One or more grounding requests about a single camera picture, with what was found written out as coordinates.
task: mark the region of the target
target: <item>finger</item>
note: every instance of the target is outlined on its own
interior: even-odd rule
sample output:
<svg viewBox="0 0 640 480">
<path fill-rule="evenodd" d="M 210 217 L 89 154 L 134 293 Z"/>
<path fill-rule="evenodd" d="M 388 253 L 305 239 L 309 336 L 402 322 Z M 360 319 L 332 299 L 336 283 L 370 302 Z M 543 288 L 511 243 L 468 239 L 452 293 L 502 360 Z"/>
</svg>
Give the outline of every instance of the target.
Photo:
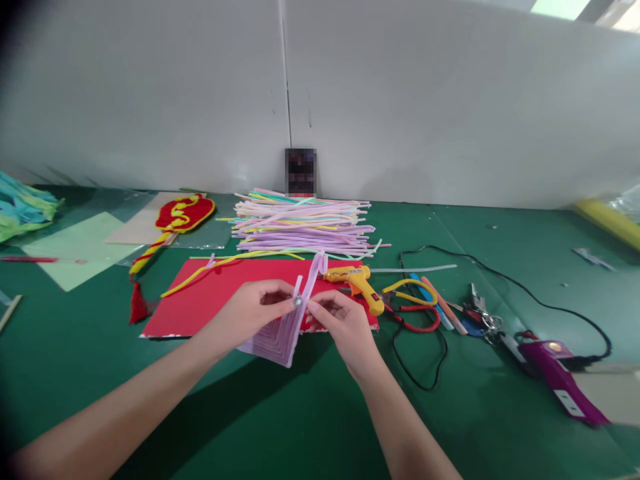
<svg viewBox="0 0 640 480">
<path fill-rule="evenodd" d="M 338 290 L 326 290 L 324 292 L 317 293 L 311 299 L 318 303 L 333 302 L 336 306 L 346 310 L 346 312 L 353 310 L 356 305 L 360 305 L 355 300 L 338 292 Z"/>
<path fill-rule="evenodd" d="M 311 312 L 318 322 L 322 323 L 329 332 L 334 331 L 340 325 L 340 320 L 330 314 L 322 305 L 318 302 L 309 299 L 307 301 L 307 308 Z"/>
<path fill-rule="evenodd" d="M 287 298 L 291 298 L 293 296 L 293 285 L 288 284 L 284 280 L 280 279 L 272 279 L 272 280 L 261 280 L 255 282 L 260 296 L 263 297 L 268 293 L 284 293 Z"/>
<path fill-rule="evenodd" d="M 269 321 L 275 320 L 278 317 L 282 317 L 295 310 L 295 304 L 293 299 L 283 300 L 282 302 L 273 303 L 271 305 L 265 305 L 264 312 L 269 318 Z"/>
<path fill-rule="evenodd" d="M 267 293 L 260 299 L 262 305 L 271 305 L 272 303 L 282 302 L 282 300 L 290 299 L 291 296 L 283 292 Z"/>
</svg>

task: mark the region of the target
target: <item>lavender pipe cleaner craft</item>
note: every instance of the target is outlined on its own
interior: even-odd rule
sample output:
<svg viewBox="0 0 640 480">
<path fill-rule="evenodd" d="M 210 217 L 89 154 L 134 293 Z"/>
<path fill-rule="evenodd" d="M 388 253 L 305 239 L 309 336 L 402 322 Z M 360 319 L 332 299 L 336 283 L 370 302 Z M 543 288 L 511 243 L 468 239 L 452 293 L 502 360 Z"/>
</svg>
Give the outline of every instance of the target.
<svg viewBox="0 0 640 480">
<path fill-rule="evenodd" d="M 327 256 L 324 252 L 316 253 L 311 268 L 309 269 L 309 276 L 307 277 L 307 283 L 305 289 L 300 292 L 300 286 L 302 284 L 303 276 L 298 275 L 298 279 L 295 283 L 293 291 L 293 298 L 300 298 L 299 305 L 294 311 L 284 315 L 280 321 L 274 320 L 268 325 L 262 327 L 258 333 L 252 338 L 244 342 L 238 347 L 238 350 L 245 353 L 252 353 L 258 357 L 271 360 L 272 362 L 279 363 L 286 368 L 290 368 L 293 362 L 293 352 L 295 346 L 298 343 L 298 337 L 300 336 L 300 325 L 302 319 L 305 316 L 305 310 L 307 308 L 307 300 L 311 296 L 315 280 L 319 273 L 327 272 Z"/>
</svg>

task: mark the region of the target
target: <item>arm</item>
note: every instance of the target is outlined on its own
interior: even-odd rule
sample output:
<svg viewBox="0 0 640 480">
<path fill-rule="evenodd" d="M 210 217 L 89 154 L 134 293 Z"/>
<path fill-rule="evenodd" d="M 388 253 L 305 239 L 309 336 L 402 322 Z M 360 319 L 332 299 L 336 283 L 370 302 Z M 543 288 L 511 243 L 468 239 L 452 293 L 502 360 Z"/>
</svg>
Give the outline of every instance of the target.
<svg viewBox="0 0 640 480">
<path fill-rule="evenodd" d="M 228 352 L 294 310 L 293 287 L 246 283 L 200 332 L 19 450 L 20 478 L 107 479 Z"/>
<path fill-rule="evenodd" d="M 326 291 L 309 300 L 307 309 L 329 330 L 360 386 L 391 477 L 461 478 L 380 356 L 364 308 L 338 291 Z"/>
</svg>

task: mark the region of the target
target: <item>black cable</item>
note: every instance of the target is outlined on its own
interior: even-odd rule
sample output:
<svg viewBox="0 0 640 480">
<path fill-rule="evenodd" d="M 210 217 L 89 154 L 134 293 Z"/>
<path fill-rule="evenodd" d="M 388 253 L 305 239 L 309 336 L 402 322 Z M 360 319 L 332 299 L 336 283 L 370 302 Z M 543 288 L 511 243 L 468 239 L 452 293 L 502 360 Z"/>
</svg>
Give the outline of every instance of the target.
<svg viewBox="0 0 640 480">
<path fill-rule="evenodd" d="M 518 287 L 522 288 L 522 290 L 524 290 L 527 294 L 529 294 L 529 296 L 532 299 L 534 299 L 538 304 L 542 305 L 543 307 L 546 307 L 546 308 L 552 309 L 552 310 L 558 310 L 558 311 L 563 311 L 563 312 L 566 312 L 566 313 L 570 313 L 570 314 L 575 315 L 576 317 L 584 320 L 588 324 L 590 324 L 590 326 L 592 326 L 600 334 L 600 336 L 602 336 L 603 340 L 605 341 L 605 345 L 606 345 L 605 352 L 602 355 L 588 355 L 588 356 L 572 357 L 572 358 L 568 358 L 568 359 L 562 359 L 561 362 L 569 370 L 576 371 L 576 370 L 583 369 L 584 367 L 586 367 L 586 366 L 588 366 L 588 365 L 590 365 L 590 364 L 592 364 L 592 363 L 594 363 L 596 361 L 600 361 L 600 360 L 602 360 L 604 358 L 607 358 L 608 356 L 611 355 L 611 350 L 612 350 L 611 340 L 609 339 L 607 334 L 604 332 L 604 330 L 602 330 L 602 328 L 600 328 L 600 326 L 596 322 L 594 322 L 593 320 L 591 320 L 589 318 L 586 318 L 584 315 L 582 315 L 581 313 L 578 313 L 578 312 L 576 312 L 574 310 L 569 310 L 569 309 L 562 308 L 562 307 L 554 307 L 552 305 L 547 305 L 546 303 L 541 302 L 522 283 L 518 282 L 517 280 L 512 279 L 511 277 L 509 277 L 508 275 L 505 275 L 504 273 L 500 273 L 500 272 L 498 272 L 498 271 L 486 266 L 484 263 L 482 263 L 480 260 L 478 260 L 473 255 L 469 255 L 467 253 L 455 253 L 455 252 L 452 252 L 452 251 L 449 251 L 449 250 L 445 250 L 444 248 L 437 247 L 435 245 L 423 245 L 422 247 L 418 248 L 418 250 L 401 252 L 400 253 L 400 267 L 404 268 L 404 265 L 402 263 L 402 255 L 404 255 L 406 253 L 418 253 L 418 252 L 420 252 L 420 251 L 422 251 L 422 250 L 424 250 L 426 248 L 436 249 L 436 250 L 439 250 L 441 252 L 448 253 L 449 255 L 456 255 L 458 257 L 470 258 L 470 259 L 474 260 L 474 262 L 476 262 L 478 265 L 480 265 L 485 270 L 488 270 L 488 271 L 492 272 L 493 274 L 497 275 L 498 277 L 505 278 L 505 279 L 509 280 L 510 282 L 514 283 L 515 285 L 517 285 Z"/>
<path fill-rule="evenodd" d="M 438 365 L 435 368 L 435 376 L 433 378 L 433 384 L 430 387 L 425 387 L 420 382 L 418 382 L 418 380 L 416 380 L 416 378 L 411 374 L 411 372 L 409 371 L 409 368 L 405 365 L 405 362 L 402 360 L 402 357 L 400 356 L 400 352 L 398 352 L 398 347 L 395 342 L 396 340 L 398 340 L 398 336 L 400 336 L 400 332 L 402 332 L 404 328 L 405 328 L 405 320 L 403 319 L 402 323 L 400 323 L 400 326 L 398 327 L 398 330 L 396 330 L 395 334 L 393 335 L 393 351 L 395 352 L 395 356 L 398 358 L 398 362 L 400 362 L 400 366 L 402 367 L 402 369 L 405 371 L 405 373 L 410 378 L 410 380 L 414 382 L 416 387 L 424 391 L 434 391 L 438 386 L 438 383 L 440 382 L 440 370 L 442 369 L 442 364 L 445 361 L 445 358 L 447 358 L 447 354 L 449 352 L 449 345 L 447 344 L 447 339 L 442 334 L 442 332 L 440 332 L 440 330 L 435 331 L 436 334 L 438 334 L 439 338 L 443 342 L 443 352 L 438 362 Z"/>
<path fill-rule="evenodd" d="M 402 255 L 404 253 L 417 253 L 419 251 L 420 250 L 401 252 L 400 256 L 398 258 L 398 260 L 400 261 L 400 267 L 404 268 L 404 266 L 402 265 Z M 405 279 L 407 278 L 405 272 L 402 272 L 402 277 L 405 278 Z M 411 294 L 414 297 L 417 296 L 416 293 L 414 292 L 413 288 L 411 287 L 410 283 L 407 284 L 407 288 L 409 289 L 409 291 L 411 292 Z M 398 362 L 400 362 L 400 366 L 402 367 L 402 369 L 405 371 L 405 373 L 410 378 L 410 380 L 412 382 L 414 382 L 416 387 L 418 387 L 420 390 L 423 390 L 423 391 L 426 391 L 426 392 L 434 391 L 437 388 L 438 383 L 440 382 L 440 371 L 442 370 L 442 364 L 444 363 L 445 358 L 447 358 L 447 354 L 449 353 L 449 344 L 447 343 L 447 339 L 445 338 L 445 336 L 442 334 L 442 332 L 439 329 L 435 330 L 436 335 L 438 335 L 438 338 L 440 338 L 440 341 L 442 342 L 443 351 L 442 351 L 442 356 L 440 357 L 440 360 L 438 361 L 438 365 L 435 368 L 435 375 L 433 377 L 433 383 L 431 384 L 430 387 L 425 387 L 420 382 L 418 382 L 418 380 L 416 380 L 416 378 L 411 374 L 411 372 L 409 371 L 409 368 L 406 366 L 405 362 L 402 360 L 402 357 L 400 356 L 400 352 L 398 352 L 398 346 L 396 345 L 396 340 L 398 340 L 398 337 L 400 336 L 400 332 L 402 332 L 402 330 L 404 330 L 404 328 L 406 328 L 405 327 L 405 320 L 402 319 L 402 322 L 400 322 L 400 325 L 398 326 L 398 330 L 396 330 L 395 334 L 393 335 L 393 351 L 395 352 L 395 356 L 396 356 L 396 358 L 398 358 Z"/>
</svg>

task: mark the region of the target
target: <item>white partition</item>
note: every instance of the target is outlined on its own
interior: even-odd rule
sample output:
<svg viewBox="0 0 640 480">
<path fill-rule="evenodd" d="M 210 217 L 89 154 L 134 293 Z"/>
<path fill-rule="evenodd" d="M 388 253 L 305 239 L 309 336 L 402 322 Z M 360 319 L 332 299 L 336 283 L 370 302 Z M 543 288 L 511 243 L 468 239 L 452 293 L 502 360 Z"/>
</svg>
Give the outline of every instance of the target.
<svg viewBox="0 0 640 480">
<path fill-rule="evenodd" d="M 282 186 L 277 0 L 34 3 L 1 79 L 2 170 L 82 185 Z"/>
<path fill-rule="evenodd" d="M 329 197 L 554 208 L 640 176 L 640 36 L 470 2 L 285 0 Z"/>
</svg>

